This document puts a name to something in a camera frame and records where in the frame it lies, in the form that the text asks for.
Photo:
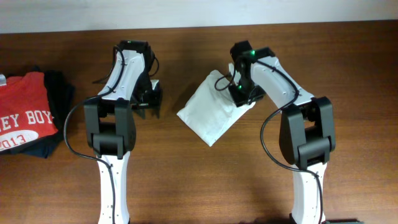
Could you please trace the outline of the white t-shirt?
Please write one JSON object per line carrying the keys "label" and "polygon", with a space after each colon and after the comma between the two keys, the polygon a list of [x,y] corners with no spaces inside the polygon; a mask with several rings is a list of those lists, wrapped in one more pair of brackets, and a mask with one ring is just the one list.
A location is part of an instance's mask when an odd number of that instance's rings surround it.
{"label": "white t-shirt", "polygon": [[222,77],[223,74],[218,70],[211,71],[177,113],[177,116],[210,147],[255,105],[251,103],[237,107],[229,90],[217,91],[215,82]]}

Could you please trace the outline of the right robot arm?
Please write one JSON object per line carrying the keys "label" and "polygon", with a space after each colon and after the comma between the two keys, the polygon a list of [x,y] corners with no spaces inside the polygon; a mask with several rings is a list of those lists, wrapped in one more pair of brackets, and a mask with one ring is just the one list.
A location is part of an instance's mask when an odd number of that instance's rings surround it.
{"label": "right robot arm", "polygon": [[232,74],[240,75],[228,87],[235,105],[250,105],[268,96],[277,109],[263,124],[281,115],[279,148],[286,163],[279,162],[268,149],[265,152],[278,166],[293,172],[294,205],[290,221],[325,223],[323,176],[336,145],[331,101],[304,90],[268,47],[254,50],[245,40],[235,43],[230,55]]}

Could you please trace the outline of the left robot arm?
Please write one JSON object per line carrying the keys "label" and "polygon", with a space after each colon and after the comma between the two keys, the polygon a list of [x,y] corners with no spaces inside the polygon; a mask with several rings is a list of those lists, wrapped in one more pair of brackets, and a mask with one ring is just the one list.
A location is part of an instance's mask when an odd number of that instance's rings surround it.
{"label": "left robot arm", "polygon": [[86,137],[100,172],[100,223],[129,223],[127,165],[136,143],[133,114],[160,114],[162,88],[150,71],[158,60],[146,41],[122,40],[97,96],[84,103]]}

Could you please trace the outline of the dark navy folded clothes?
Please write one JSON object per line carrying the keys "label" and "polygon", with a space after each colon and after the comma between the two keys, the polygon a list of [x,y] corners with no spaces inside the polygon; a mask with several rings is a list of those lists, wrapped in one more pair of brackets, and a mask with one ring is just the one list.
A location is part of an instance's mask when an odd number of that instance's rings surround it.
{"label": "dark navy folded clothes", "polygon": [[[42,71],[36,67],[31,72]],[[23,153],[46,159],[53,153],[58,144],[63,141],[63,125],[72,104],[75,87],[66,81],[61,71],[48,70],[42,73],[44,74],[44,85],[47,89],[50,111],[58,132],[29,143],[27,146],[18,147],[10,151],[1,151],[1,154]]]}

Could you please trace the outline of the red printed folded t-shirt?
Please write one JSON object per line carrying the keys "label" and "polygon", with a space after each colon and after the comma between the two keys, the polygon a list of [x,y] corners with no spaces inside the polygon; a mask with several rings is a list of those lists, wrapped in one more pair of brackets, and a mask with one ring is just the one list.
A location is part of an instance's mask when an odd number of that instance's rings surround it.
{"label": "red printed folded t-shirt", "polygon": [[42,72],[9,77],[1,84],[1,151],[27,146],[58,132]]}

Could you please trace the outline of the grey folded garment edge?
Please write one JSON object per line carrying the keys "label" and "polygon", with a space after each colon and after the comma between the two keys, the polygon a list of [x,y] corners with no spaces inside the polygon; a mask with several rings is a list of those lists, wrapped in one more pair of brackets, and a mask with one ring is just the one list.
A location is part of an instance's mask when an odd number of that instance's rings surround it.
{"label": "grey folded garment edge", "polygon": [[6,85],[7,85],[6,77],[3,74],[0,74],[0,86],[6,86]]}

